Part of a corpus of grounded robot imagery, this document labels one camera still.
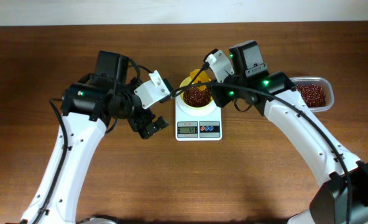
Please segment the yellow plastic measuring scoop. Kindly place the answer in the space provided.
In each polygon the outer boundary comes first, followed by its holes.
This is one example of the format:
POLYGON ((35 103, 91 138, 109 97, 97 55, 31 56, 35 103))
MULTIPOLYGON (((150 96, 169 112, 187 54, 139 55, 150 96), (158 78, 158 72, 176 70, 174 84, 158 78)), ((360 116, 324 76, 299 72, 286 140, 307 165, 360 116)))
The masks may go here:
POLYGON ((189 85, 195 85, 199 83, 208 83, 210 82, 210 78, 205 71, 201 71, 200 69, 195 69, 190 72, 190 81, 192 81, 189 85))

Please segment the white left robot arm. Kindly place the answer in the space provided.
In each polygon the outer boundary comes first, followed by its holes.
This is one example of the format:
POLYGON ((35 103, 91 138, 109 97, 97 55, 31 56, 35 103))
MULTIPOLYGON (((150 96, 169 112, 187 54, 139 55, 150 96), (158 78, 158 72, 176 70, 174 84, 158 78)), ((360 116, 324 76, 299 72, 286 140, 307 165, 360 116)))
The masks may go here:
POLYGON ((21 223, 76 223, 81 188, 93 154, 104 136, 114 129, 110 121, 126 119, 142 139, 168 126, 150 107, 170 99, 173 90, 158 72, 142 82, 129 83, 122 75, 85 75, 65 90, 57 108, 56 143, 38 190, 21 217, 21 223))

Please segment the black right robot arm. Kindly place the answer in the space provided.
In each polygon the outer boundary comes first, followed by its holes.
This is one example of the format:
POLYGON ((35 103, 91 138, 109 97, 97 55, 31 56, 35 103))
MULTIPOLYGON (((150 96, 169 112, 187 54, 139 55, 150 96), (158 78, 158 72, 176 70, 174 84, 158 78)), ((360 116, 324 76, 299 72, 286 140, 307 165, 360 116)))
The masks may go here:
POLYGON ((256 41, 214 49, 204 61, 216 79, 211 96, 220 108, 243 99, 286 135, 320 189, 309 208, 287 223, 367 223, 368 162, 346 149, 318 120, 283 72, 270 73, 256 41))

